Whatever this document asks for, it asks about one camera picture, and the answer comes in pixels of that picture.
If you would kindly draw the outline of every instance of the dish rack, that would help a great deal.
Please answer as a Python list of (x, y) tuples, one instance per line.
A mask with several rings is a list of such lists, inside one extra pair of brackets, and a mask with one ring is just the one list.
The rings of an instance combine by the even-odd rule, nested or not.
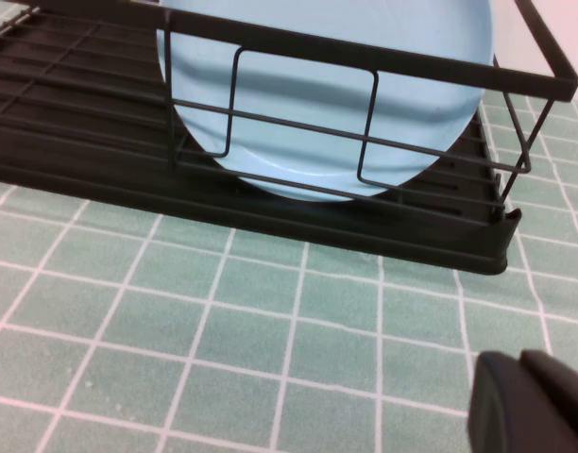
[[(0, 180), (142, 210), (323, 243), (367, 253), (498, 274), (519, 223), (505, 197), (531, 171), (530, 148), (554, 101), (570, 101), (578, 77), (531, 0), (515, 0), (554, 76), (372, 47), (233, 22), (129, 0), (32, 0), (0, 26)], [(164, 30), (166, 81), (155, 31)], [(227, 108), (172, 97), (171, 32), (238, 44)], [(239, 57), (263, 52), (369, 71), (425, 77), (504, 93), (518, 134), (516, 165), (493, 161), (478, 113), (448, 152), (271, 118), (233, 106)], [(509, 93), (548, 99), (525, 138)], [(223, 155), (204, 151), (174, 106), (228, 116)], [(374, 197), (222, 168), (232, 118), (241, 117), (362, 143), (359, 178), (387, 191)], [(438, 156), (395, 187), (362, 175), (366, 145)], [(507, 172), (501, 190), (498, 170)], [(308, 203), (261, 191), (239, 177), (340, 195)]]

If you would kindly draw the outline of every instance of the grid pattern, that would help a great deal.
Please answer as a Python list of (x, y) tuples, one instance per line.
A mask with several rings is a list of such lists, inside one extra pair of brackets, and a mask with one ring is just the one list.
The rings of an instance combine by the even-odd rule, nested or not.
[(578, 103), (532, 159), (498, 277), (0, 184), (0, 452), (468, 451), (480, 351), (578, 370)]

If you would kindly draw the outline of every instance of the light blue plate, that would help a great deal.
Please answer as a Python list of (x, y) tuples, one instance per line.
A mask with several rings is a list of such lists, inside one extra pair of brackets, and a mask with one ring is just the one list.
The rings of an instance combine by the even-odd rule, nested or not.
[[(161, 0), (164, 6), (339, 40), (489, 64), (493, 26), (489, 0)], [(161, 68), (163, 35), (158, 34)], [(238, 46), (173, 34), (173, 95), (227, 108)], [(245, 52), (234, 107), (312, 125), (364, 133), (373, 76), (330, 64)], [(423, 78), (380, 73), (370, 135), (446, 151), (467, 126), (483, 91)], [(226, 115), (177, 108), (207, 151), (222, 153)], [(225, 168), (328, 189), (375, 195), (356, 168), (361, 143), (234, 118)], [(434, 156), (369, 144), (363, 175), (400, 185), (434, 163)], [(272, 193), (307, 201), (342, 201), (247, 179)]]

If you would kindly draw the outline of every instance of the black plastic tray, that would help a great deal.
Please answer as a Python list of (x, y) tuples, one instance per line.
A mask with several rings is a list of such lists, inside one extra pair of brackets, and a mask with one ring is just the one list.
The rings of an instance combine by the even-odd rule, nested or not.
[[(478, 115), (446, 157), (396, 190), (344, 203), (281, 198), (222, 169), (178, 117), (171, 122), (169, 86), (162, 81), (154, 28), (94, 20), (114, 20), (125, 11), (126, 18), (133, 18), (125, 22), (147, 25), (140, 11), (161, 9), (126, 3), (109, 4), (114, 8), (106, 10), (102, 2), (38, 3), (62, 12), (77, 10), (84, 17), (32, 9), (2, 26), (0, 180), (472, 272), (497, 274), (506, 267), (506, 249), (520, 212), (504, 212), (506, 193), (499, 193), (493, 170), (502, 166), (490, 160)], [(155, 16), (151, 12), (148, 20)], [(170, 31), (172, 25), (180, 26), (181, 20), (162, 18)], [(218, 24), (221, 30), (227, 25)], [(158, 26), (157, 20), (152, 26)], [(289, 50), (277, 53), (291, 53), (282, 40), (278, 43), (279, 49)], [(427, 59), (420, 59), (423, 66)], [(458, 70), (451, 74), (460, 76)], [(490, 86), (512, 83), (515, 92), (531, 90), (530, 84), (519, 83), (519, 73), (511, 74), (513, 82), (503, 70), (493, 74), (501, 77), (491, 77)], [(442, 73), (433, 78), (445, 77)], [(540, 77), (532, 78), (539, 84), (537, 92), (548, 90), (543, 88), (548, 80), (557, 80), (554, 98), (571, 97), (576, 89), (576, 83), (568, 85), (559, 77), (531, 77)], [(530, 165), (528, 148), (524, 143), (518, 166), (509, 167), (514, 175)]]

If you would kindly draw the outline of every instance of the black dish rack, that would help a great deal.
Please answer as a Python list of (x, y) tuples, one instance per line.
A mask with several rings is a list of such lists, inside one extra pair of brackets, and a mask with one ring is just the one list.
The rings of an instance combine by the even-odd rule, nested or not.
[[(0, 180), (292, 239), (483, 274), (506, 265), (521, 217), (505, 211), (516, 176), (553, 101), (570, 101), (578, 77), (530, 0), (515, 0), (554, 76), (439, 59), (177, 11), (128, 0), (34, 0), (0, 26)], [(238, 44), (229, 107), (173, 99), (155, 30)], [(514, 166), (490, 158), (480, 116), (446, 153), (233, 108), (239, 55), (263, 52), (369, 71), (426, 77), (504, 93), (521, 145)], [(509, 92), (548, 99), (526, 139)], [(363, 197), (226, 170), (192, 138), (174, 105), (298, 127), (362, 143), (359, 178), (387, 192)], [(367, 143), (439, 156), (399, 187), (361, 175)], [(496, 170), (509, 172), (504, 190)], [(351, 198), (308, 203), (261, 191), (239, 177)]]

